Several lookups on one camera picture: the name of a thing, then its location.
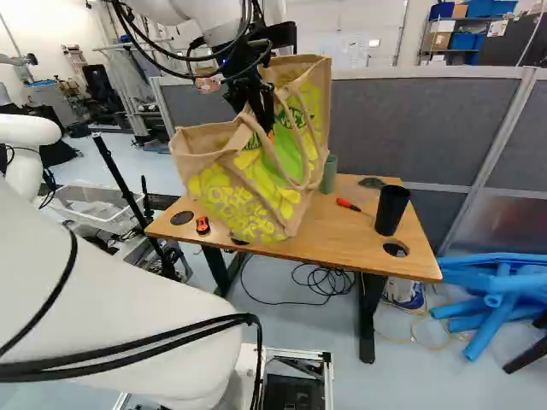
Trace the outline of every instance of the gray partition wall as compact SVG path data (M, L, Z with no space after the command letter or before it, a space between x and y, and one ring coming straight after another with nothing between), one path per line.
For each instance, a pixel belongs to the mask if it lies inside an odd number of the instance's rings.
M447 251L547 253L547 70Z
M520 113L530 70L388 67L333 73L329 148L338 155L338 170L400 177L412 190L432 247L447 250L485 164ZM189 81L156 78L153 87L172 132L234 116L221 93L198 95Z

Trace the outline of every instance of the gray floor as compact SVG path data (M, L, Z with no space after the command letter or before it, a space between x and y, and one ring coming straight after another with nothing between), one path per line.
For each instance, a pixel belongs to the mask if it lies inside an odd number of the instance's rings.
M150 192L180 195L185 190L168 155L135 149L127 135L104 135L118 166L132 190L138 190L140 175L149 180ZM68 140L85 153L69 163L54 167L61 184L83 179L93 183L114 185L90 139ZM198 246L183 244L195 276L192 285L212 290L214 282ZM296 264L255 256L244 271L244 282L256 297L269 302L320 302L321 297L291 281L290 272ZM430 306L465 297L458 289L439 287L436 295L428 293ZM476 363L467 363L461 355L465 346L454 339L440 351L423 347L440 346L446 335L440 324L424 319L416 326L419 342L394 342L376 337L377 361L373 366L357 359L355 337L356 293L334 297L324 307L269 307L252 301L237 283L230 301L241 311L260 316L268 346L286 349L324 349L333 354L337 410L425 408L462 410L544 409L547 402L545 377L547 360L540 361L512 376L502 365L517 352L531 345L541 335L528 322L505 325L491 346ZM393 307L380 306L376 328L382 334L408 339L415 316ZM254 341L254 332L246 334ZM34 384L8 387L0 385L0 408L19 410L40 408L68 410L93 408L109 410L115 393L82 388L75 384Z

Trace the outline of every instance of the black cylinder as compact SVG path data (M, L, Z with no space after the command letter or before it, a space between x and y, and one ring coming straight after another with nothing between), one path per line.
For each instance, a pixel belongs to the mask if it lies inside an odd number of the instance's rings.
M374 229L385 237L395 233L409 203L410 191L399 185L386 185L379 196Z

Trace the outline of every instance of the canvas tote bag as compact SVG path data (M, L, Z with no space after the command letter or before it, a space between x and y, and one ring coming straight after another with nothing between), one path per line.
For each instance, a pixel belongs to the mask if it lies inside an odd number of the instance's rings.
M328 156L331 59L272 59L267 135L247 106L232 122L180 127L169 149L188 190L235 238L271 243L297 234Z

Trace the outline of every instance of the table top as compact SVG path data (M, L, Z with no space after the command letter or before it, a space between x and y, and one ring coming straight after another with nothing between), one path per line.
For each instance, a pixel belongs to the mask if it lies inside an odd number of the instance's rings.
M282 242L237 245L230 239L229 230L213 219L209 219L211 232L200 236L196 232L195 218L208 216L209 213L188 196L182 196L163 212L146 228L146 234L379 275L427 282L441 280L443 276L437 260L411 203L393 237L382 237L376 233L374 219L379 191L358 185L357 182L364 177L338 174L334 193L323 195L315 192L298 234ZM399 178L378 178L387 184L403 184ZM337 197L353 202L362 209L362 213L340 207L336 204ZM185 225L172 225L171 218L182 211L192 211L194 220ZM408 255L389 255L384 250L384 244L388 241L403 243Z

